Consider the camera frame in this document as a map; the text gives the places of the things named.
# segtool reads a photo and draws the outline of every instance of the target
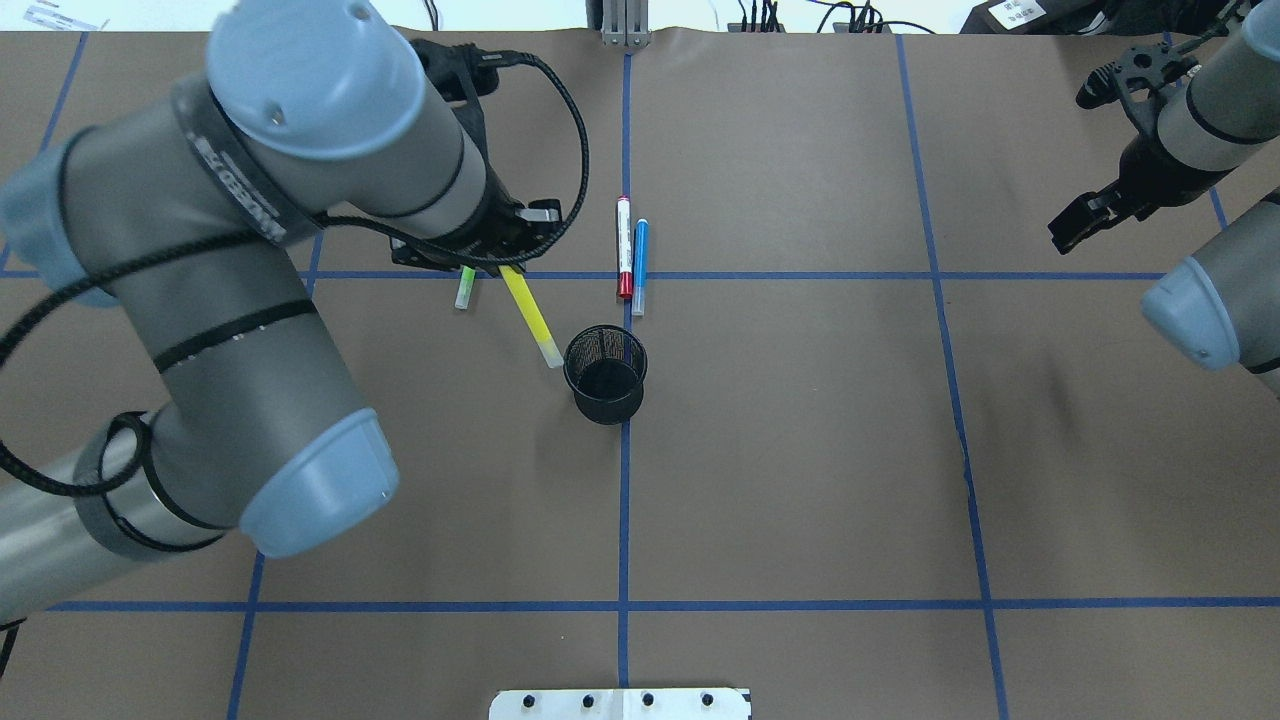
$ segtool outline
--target light blue plastic cap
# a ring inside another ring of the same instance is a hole
[[[1240,360],[1235,325],[1204,268],[1184,259],[1142,296],[1142,314],[1183,355],[1208,370]]]
[[[0,186],[0,232],[14,254],[36,268],[49,290],[61,290],[88,274],[72,252],[58,195],[63,159],[74,140],[36,155]],[[81,293],[76,300],[93,307],[119,304],[100,288]]]
[[[241,131],[311,160],[381,150],[426,97],[417,55],[369,0],[241,0],[214,23],[205,63]]]
[[[399,471],[378,415],[347,415],[311,441],[257,491],[241,530],[268,557],[288,557],[332,539],[387,505]]]
[[[1263,3],[1244,17],[1244,41],[1254,53],[1280,63],[1280,3]]]

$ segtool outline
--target black mesh cup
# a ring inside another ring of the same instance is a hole
[[[617,325],[595,325],[577,333],[564,351],[564,379],[573,401],[593,423],[626,421],[644,401],[649,361],[640,341]]]

